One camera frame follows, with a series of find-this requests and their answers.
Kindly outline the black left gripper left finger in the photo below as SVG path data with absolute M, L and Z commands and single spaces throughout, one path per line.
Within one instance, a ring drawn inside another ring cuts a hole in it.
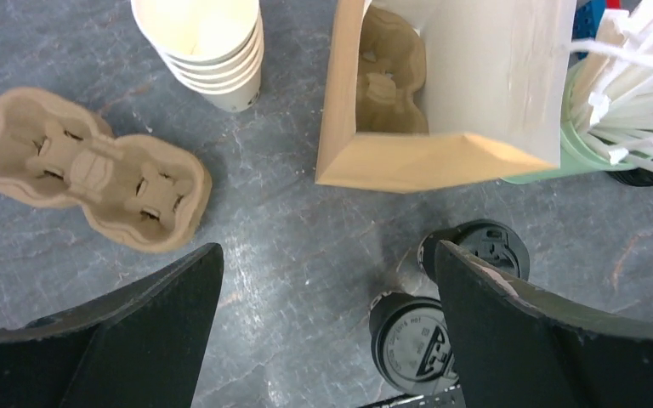
M 188 407 L 224 276 L 209 243 L 87 303 L 0 329 L 0 407 Z

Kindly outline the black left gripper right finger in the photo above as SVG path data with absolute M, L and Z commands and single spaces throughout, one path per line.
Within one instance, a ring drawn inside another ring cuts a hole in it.
M 435 279 L 470 407 L 653 407 L 653 322 L 572 302 L 449 241 Z

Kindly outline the black plastic cup lid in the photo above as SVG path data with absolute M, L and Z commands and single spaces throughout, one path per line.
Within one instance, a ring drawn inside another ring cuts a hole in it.
M 372 360 L 383 379 L 409 395 L 436 395 L 458 384 L 440 301 L 385 292 L 370 306 Z
M 529 280 L 531 260 L 525 243 L 507 225 L 477 219 L 458 225 L 452 239 L 487 263 L 524 281 Z

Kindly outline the brown paper takeout bag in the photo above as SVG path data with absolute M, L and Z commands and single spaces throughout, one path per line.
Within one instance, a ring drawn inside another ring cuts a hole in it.
M 423 40 L 414 95 L 427 133 L 361 133 L 355 102 L 369 7 Z M 334 15 L 317 184 L 408 193 L 552 170 L 576 5 L 572 1 L 341 1 Z

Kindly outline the stack of white paper cups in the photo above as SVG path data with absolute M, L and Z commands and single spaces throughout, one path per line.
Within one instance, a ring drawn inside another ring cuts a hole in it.
M 132 1 L 140 32 L 174 77 L 222 111 L 257 101 L 265 54 L 260 1 Z

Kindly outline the pulp cup carrier tray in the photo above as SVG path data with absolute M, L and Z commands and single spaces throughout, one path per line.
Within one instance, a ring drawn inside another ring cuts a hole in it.
M 426 82 L 423 40 L 398 14 L 369 7 L 363 20 L 355 122 L 361 133 L 427 133 L 414 101 Z

